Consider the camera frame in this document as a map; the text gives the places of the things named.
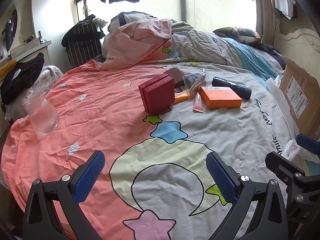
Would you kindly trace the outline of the dark blue shampoo bottle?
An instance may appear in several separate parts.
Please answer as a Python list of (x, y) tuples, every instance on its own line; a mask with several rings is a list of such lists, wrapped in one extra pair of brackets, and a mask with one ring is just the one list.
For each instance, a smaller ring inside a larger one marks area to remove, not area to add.
[(214, 87), (229, 87), (233, 90), (239, 97), (245, 100), (249, 100), (252, 95), (252, 90), (245, 86), (239, 85), (229, 80), (222, 79), (215, 76), (212, 80), (212, 86)]

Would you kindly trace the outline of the orange box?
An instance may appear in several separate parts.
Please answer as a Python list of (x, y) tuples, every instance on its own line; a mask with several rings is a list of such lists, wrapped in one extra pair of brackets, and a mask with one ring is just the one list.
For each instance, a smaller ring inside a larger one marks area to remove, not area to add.
[(242, 98), (229, 87), (201, 87), (200, 96), (208, 109), (240, 108)]

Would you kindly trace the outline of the pink cosmetic tube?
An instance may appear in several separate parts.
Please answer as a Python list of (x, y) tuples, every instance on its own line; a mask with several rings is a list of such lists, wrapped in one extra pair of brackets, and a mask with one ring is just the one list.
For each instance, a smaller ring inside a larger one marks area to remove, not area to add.
[(203, 113), (202, 98), (199, 92), (196, 93), (194, 98), (193, 111), (197, 113)]

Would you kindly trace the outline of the orange cosmetic tube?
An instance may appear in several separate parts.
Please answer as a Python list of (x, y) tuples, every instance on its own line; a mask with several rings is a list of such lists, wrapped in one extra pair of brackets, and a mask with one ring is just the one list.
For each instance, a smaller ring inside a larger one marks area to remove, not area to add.
[(179, 103), (179, 102), (182, 102), (182, 101), (185, 101), (185, 100), (188, 100), (188, 99), (189, 99), (188, 92), (182, 92), (182, 93), (177, 94), (175, 96), (175, 103)]

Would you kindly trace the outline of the cotton swab plastic bag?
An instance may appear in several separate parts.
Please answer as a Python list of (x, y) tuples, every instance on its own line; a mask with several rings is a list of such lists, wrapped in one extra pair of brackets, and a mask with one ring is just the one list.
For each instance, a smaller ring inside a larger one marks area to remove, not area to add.
[(207, 80), (205, 69), (201, 69), (196, 73), (183, 75), (183, 82), (188, 94), (188, 98), (194, 98), (200, 91), (200, 88), (206, 86)]

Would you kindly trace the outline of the red gift box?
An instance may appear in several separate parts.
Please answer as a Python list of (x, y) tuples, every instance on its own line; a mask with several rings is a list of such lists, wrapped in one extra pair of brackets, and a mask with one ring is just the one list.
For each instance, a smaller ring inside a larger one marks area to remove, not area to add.
[(158, 115), (175, 103), (174, 79), (166, 73), (156, 75), (138, 86), (144, 109)]

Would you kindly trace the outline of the cardboard box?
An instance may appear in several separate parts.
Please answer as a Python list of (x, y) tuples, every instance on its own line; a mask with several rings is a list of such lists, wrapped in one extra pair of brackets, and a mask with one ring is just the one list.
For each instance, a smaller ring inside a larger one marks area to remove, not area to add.
[(280, 84), (299, 132), (319, 140), (319, 84), (305, 69), (284, 55), (286, 63)]

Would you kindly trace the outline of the white bed headboard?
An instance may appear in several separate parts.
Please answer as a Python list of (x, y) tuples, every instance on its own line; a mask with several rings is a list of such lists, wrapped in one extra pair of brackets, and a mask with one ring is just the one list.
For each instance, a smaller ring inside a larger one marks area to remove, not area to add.
[(282, 55), (311, 73), (319, 68), (319, 37), (308, 28), (300, 28), (287, 35), (280, 33), (280, 19), (276, 21), (274, 46)]

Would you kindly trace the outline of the clear glass vase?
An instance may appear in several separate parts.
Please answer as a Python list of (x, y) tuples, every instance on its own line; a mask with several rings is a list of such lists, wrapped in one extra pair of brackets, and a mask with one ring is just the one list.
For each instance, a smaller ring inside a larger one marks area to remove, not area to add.
[(47, 80), (36, 81), (25, 103), (31, 125), (38, 135), (52, 133), (58, 126), (59, 113), (46, 99), (52, 85), (53, 83)]

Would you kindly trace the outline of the patterned dark pillow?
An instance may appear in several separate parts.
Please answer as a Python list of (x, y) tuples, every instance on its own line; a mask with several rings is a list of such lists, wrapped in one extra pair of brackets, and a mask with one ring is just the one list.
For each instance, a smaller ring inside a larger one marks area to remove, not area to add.
[(260, 43), (261, 36), (251, 29), (238, 27), (224, 27), (213, 31), (219, 37), (232, 38), (239, 43)]

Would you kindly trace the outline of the brown zip case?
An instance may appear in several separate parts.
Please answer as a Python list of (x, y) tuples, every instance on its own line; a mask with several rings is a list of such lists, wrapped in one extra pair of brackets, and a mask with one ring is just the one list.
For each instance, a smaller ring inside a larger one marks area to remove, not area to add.
[(175, 88), (178, 88), (184, 85), (183, 76), (185, 75), (185, 73), (182, 72), (177, 67), (173, 67), (173, 68), (170, 68), (169, 70), (166, 70), (165, 74), (169, 75), (174, 79)]

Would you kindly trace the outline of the black clothes pile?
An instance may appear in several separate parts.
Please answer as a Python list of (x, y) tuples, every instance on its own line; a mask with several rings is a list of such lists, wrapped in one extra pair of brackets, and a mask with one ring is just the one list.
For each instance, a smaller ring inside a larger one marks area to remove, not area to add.
[(30, 88), (39, 77), (43, 65), (43, 53), (38, 53), (35, 58), (28, 62), (18, 62), (16, 67), (6, 75), (1, 84), (2, 103), (8, 105), (15, 100), (24, 89)]

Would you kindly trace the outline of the white desk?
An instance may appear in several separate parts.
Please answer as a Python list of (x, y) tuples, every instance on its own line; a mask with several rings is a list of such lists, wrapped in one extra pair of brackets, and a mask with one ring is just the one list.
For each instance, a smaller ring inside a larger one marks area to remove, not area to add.
[(35, 58), (38, 53), (42, 53), (44, 55), (44, 66), (49, 66), (52, 64), (48, 50), (48, 46), (51, 44), (51, 41), (42, 41), (40, 38), (34, 38), (30, 42), (20, 44), (7, 53), (3, 59), (1, 59), (1, 67), (3, 67), (12, 59), (16, 59), (17, 62), (27, 62)]

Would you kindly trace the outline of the black striped suitcase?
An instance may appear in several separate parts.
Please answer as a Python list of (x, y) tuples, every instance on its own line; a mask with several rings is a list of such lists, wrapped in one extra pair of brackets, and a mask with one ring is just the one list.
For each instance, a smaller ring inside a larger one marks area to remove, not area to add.
[(61, 46), (65, 48), (73, 68), (86, 64), (102, 54), (100, 40), (105, 34), (98, 22), (99, 19), (91, 14), (69, 29), (62, 38)]

